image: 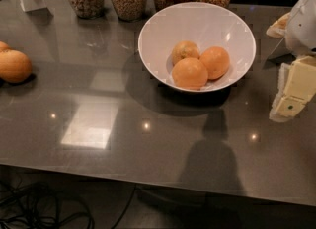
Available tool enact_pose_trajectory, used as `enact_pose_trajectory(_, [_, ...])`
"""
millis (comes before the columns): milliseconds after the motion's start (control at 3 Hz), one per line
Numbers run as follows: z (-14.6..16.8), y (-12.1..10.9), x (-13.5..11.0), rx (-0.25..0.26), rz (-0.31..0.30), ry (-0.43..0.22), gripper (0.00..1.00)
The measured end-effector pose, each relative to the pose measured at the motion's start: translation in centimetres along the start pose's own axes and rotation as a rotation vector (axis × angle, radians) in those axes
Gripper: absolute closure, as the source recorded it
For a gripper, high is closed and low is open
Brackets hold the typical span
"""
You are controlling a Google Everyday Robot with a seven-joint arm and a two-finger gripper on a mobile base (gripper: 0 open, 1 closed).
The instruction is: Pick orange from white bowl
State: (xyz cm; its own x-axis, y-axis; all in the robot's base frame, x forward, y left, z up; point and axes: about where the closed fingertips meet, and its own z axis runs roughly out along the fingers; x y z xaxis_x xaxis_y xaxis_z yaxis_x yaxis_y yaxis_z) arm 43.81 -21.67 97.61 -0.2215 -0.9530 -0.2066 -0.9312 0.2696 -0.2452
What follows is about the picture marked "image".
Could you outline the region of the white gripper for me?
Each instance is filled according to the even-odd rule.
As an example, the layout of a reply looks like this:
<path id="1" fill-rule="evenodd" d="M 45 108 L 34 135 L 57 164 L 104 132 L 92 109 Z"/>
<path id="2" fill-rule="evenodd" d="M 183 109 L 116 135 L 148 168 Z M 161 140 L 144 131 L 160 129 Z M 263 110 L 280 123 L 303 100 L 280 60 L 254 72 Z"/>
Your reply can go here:
<path id="1" fill-rule="evenodd" d="M 316 54 L 316 0 L 298 0 L 289 13 L 282 15 L 266 30 L 272 38 L 283 38 L 295 55 Z M 278 73 L 278 92 L 269 118 L 275 122 L 294 119 L 316 95 L 316 58 L 299 56 L 283 63 Z"/>

